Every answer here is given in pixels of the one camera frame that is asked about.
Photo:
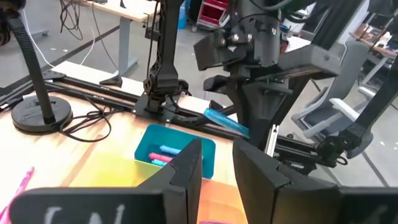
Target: screw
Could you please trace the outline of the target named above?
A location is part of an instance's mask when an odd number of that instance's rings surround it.
[[[238,40],[239,40],[239,35],[238,35],[238,34],[233,35],[233,36],[232,36],[232,39],[233,39],[234,41],[238,41]]]

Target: desk lamp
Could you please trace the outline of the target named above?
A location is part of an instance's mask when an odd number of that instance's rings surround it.
[[[26,97],[12,110],[14,126],[26,134],[49,134],[58,126],[71,121],[70,104],[59,97],[49,96],[30,37],[18,13],[26,0],[0,0],[0,45],[8,43],[14,34],[27,65],[35,96]]]

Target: white chair armrest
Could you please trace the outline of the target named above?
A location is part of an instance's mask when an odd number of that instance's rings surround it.
[[[363,86],[359,87],[358,91],[360,93],[362,93],[366,97],[366,99],[368,99],[368,100],[371,100],[374,97],[374,95],[376,94],[372,90],[370,90],[370,89],[368,89],[366,87],[363,87]]]
[[[352,109],[350,106],[348,106],[343,100],[332,98],[329,101],[333,104],[334,108],[341,111],[352,122],[356,121],[356,119],[359,117],[359,113]]]

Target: black lamp base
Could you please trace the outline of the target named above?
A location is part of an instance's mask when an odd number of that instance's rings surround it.
[[[56,96],[50,96],[50,102],[55,116],[54,123],[44,123],[39,100],[34,96],[14,107],[11,113],[14,126],[25,134],[43,135],[56,133],[62,123],[70,123],[72,121],[72,108],[68,101]]]

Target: pink pen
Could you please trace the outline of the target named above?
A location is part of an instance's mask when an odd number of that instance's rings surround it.
[[[20,186],[19,186],[14,198],[18,197],[18,195],[22,194],[25,191],[25,189],[26,189],[29,181],[31,180],[34,172],[35,172],[35,168],[34,167],[31,167],[26,172],[26,176],[23,178],[23,180],[22,180],[22,182],[21,182],[21,184],[20,184]],[[10,207],[10,204],[8,204],[8,206],[5,208],[3,213],[0,214],[0,224],[9,224],[10,223],[10,218],[9,218],[9,207]]]

